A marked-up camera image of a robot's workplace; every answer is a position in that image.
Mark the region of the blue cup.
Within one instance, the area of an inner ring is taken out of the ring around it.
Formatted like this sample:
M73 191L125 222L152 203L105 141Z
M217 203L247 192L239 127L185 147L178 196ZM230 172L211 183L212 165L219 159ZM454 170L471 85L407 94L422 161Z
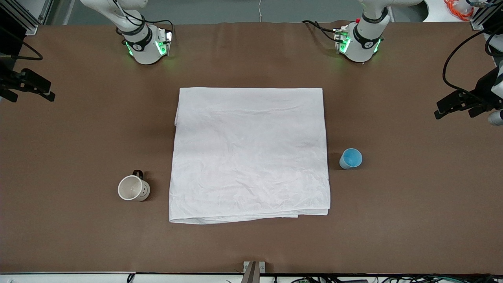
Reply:
M363 162L363 156L361 152L355 148L348 148L343 151L339 165L343 169L354 169L359 167Z

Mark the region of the white mug with black handle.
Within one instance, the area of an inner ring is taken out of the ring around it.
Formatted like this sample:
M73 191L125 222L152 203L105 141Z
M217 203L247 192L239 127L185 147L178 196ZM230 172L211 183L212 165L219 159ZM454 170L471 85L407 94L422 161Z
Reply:
M118 195L125 201L144 201L151 192L150 185L144 180L142 170L134 170L124 177L118 185Z

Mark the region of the left arm base connector plate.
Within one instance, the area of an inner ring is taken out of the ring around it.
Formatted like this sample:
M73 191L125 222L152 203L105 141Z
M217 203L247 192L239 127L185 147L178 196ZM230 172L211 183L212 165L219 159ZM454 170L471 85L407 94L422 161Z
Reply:
M334 28L332 31L337 54L345 54L347 47L351 42L349 26L346 25L339 28Z

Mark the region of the right arm base connector plate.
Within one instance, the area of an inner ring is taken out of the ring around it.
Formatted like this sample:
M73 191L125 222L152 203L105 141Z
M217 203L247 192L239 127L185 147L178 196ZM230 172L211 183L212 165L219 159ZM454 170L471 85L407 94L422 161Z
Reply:
M157 28L155 37L156 47L161 56L168 56L172 38L173 32L171 30Z

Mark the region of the white folded cloth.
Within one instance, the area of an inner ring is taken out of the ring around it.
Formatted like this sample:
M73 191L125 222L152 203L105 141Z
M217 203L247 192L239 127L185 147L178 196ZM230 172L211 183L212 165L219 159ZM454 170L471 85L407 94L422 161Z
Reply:
M321 88L181 88L174 124L170 222L328 215Z

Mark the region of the aluminium frame profile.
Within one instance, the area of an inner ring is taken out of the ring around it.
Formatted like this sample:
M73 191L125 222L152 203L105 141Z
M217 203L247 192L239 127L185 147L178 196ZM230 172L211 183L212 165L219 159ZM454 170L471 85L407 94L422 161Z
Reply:
M474 7L470 24L473 30L483 30L503 20L503 0L466 0Z
M36 34L40 24L38 18L32 15L18 0L0 0L0 8L26 30L26 35Z

